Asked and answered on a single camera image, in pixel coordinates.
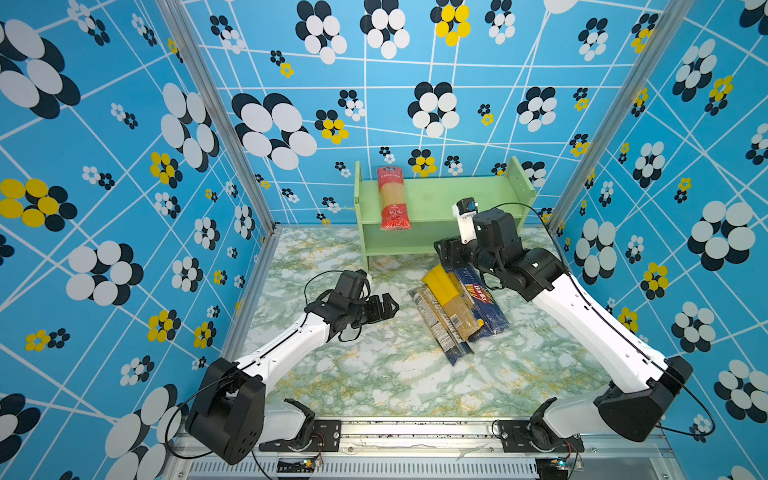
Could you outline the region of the red spaghetti bag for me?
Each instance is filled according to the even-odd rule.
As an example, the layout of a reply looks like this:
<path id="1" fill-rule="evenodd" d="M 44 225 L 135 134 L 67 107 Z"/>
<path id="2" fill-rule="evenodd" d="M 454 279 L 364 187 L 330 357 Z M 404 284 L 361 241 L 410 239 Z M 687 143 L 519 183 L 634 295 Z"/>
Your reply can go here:
<path id="1" fill-rule="evenodd" d="M 398 231 L 411 229 L 406 203 L 404 175 L 400 167 L 377 169 L 381 229 Z"/>

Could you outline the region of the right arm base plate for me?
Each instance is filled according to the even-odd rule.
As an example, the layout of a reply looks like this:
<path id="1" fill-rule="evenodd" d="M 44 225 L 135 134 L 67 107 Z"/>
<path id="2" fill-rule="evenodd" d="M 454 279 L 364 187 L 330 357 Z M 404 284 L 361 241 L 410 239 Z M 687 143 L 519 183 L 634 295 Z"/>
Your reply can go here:
<path id="1" fill-rule="evenodd" d="M 584 443 L 580 437 L 560 438 L 546 426 L 532 425 L 528 420 L 494 420 L 491 432 L 501 442 L 505 453 L 584 452 Z"/>

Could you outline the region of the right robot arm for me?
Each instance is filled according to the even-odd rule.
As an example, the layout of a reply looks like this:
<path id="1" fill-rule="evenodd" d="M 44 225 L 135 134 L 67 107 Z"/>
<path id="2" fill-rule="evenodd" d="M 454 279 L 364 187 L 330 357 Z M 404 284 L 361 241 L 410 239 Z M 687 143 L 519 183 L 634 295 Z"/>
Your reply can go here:
<path id="1" fill-rule="evenodd" d="M 683 391 L 692 366 L 667 358 L 632 334 L 543 248 L 528 249 L 515 218 L 500 207 L 480 211 L 473 198 L 452 207 L 459 234 L 435 242 L 444 267 L 471 266 L 534 303 L 585 347 L 610 377 L 607 386 L 570 399 L 551 398 L 531 416 L 532 444 L 552 450 L 584 433 L 615 433 L 643 442 Z"/>

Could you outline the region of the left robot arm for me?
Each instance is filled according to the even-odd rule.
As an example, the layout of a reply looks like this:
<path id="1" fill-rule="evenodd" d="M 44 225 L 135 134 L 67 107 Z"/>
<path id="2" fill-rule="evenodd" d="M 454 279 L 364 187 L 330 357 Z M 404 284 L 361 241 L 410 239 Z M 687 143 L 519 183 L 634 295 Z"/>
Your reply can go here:
<path id="1" fill-rule="evenodd" d="M 349 329 L 392 319 L 399 304 L 391 294 L 373 294 L 363 270 L 339 270 L 336 285 L 307 303 L 297 320 L 250 354 L 219 359 L 205 372 L 186 419 L 186 431 L 229 465 L 269 443 L 301 450 L 312 442 L 316 414 L 267 396 L 294 366 Z"/>

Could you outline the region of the yellow top spaghetti bag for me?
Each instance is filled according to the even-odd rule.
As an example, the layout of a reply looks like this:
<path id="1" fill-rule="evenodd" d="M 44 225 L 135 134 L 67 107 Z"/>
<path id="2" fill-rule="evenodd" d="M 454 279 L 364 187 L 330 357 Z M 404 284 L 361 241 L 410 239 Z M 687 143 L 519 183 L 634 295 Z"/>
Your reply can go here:
<path id="1" fill-rule="evenodd" d="M 440 264 L 432 268 L 422 279 L 442 307 L 451 325 L 464 342 L 469 342 L 483 326 L 465 296 L 459 291 L 455 275 L 448 273 Z"/>

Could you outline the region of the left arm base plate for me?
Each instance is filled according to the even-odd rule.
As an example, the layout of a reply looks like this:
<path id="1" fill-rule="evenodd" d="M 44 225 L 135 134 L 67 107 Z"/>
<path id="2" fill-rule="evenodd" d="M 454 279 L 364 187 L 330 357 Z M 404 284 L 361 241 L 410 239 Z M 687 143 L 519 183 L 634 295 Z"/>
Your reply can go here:
<path id="1" fill-rule="evenodd" d="M 334 453 L 339 451 L 341 433 L 340 420 L 305 421 L 293 437 L 262 442 L 258 445 L 258 450 L 279 453 Z"/>

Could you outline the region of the clear white-label spaghetti bag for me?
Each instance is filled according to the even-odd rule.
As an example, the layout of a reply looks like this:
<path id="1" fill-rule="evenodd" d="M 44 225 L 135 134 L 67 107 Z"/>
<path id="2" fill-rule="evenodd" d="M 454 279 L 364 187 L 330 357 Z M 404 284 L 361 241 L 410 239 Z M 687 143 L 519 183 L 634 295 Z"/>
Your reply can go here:
<path id="1" fill-rule="evenodd" d="M 427 286 L 411 289 L 408 294 L 421 315 L 423 323 L 430 330 L 451 365 L 455 365 L 462 357 L 473 354 L 469 344 L 461 339 L 453 320 L 448 317 Z"/>

